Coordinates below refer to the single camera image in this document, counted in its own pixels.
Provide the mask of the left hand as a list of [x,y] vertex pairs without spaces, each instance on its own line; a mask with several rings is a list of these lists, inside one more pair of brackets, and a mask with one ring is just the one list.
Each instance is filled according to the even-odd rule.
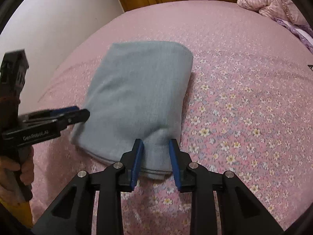
[[1,156],[1,199],[10,205],[17,206],[26,202],[13,172],[20,173],[20,180],[29,189],[34,181],[33,147],[22,149],[22,158],[16,162],[9,157]]

